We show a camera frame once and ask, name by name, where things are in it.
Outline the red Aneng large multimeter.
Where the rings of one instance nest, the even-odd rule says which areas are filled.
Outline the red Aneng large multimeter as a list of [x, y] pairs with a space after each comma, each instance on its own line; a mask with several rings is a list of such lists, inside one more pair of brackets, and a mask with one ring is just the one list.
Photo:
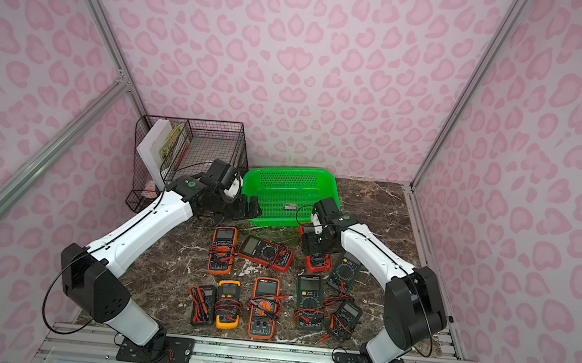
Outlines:
[[278, 272], [287, 271], [294, 258], [289, 247], [256, 236], [248, 236], [238, 248], [237, 255]]

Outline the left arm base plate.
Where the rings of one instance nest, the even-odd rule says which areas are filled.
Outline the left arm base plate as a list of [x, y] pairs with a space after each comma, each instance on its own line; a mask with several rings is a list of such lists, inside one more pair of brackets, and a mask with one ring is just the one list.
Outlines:
[[131, 363], [190, 363], [195, 339], [157, 334], [146, 345], [139, 346], [124, 337], [116, 361]]

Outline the small red multimeter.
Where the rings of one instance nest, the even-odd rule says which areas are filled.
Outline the small red multimeter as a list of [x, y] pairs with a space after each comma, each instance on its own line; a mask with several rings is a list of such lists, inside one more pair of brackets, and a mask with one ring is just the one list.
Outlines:
[[306, 270], [322, 273], [331, 270], [331, 255], [323, 245], [322, 238], [315, 232], [311, 222], [302, 223], [299, 228], [300, 247], [305, 259]]

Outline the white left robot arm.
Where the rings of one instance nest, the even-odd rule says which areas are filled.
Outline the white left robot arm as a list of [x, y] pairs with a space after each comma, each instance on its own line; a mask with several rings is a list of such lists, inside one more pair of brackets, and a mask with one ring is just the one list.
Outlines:
[[230, 220], [261, 216], [255, 196], [243, 192], [243, 176], [217, 159], [205, 172], [179, 175], [144, 210], [86, 246], [73, 243], [61, 252], [63, 293], [91, 319], [105, 324], [135, 346], [165, 349], [164, 327], [148, 315], [121, 277], [164, 235], [198, 214]]

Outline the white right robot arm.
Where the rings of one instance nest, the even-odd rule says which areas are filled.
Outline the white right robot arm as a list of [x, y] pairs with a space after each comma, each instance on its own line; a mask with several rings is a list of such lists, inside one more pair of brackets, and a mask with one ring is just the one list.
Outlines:
[[384, 290], [383, 327], [361, 349], [371, 363], [400, 359], [447, 327], [447, 311], [432, 269], [400, 258], [358, 218], [343, 214], [332, 197], [309, 210], [321, 250], [349, 254]]

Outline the large green XLUE multimeter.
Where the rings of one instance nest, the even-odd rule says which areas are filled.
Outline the large green XLUE multimeter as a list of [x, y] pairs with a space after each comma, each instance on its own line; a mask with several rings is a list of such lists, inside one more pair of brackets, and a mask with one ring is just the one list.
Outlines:
[[300, 275], [297, 281], [294, 324], [305, 332], [323, 330], [324, 296], [321, 278], [315, 275]]

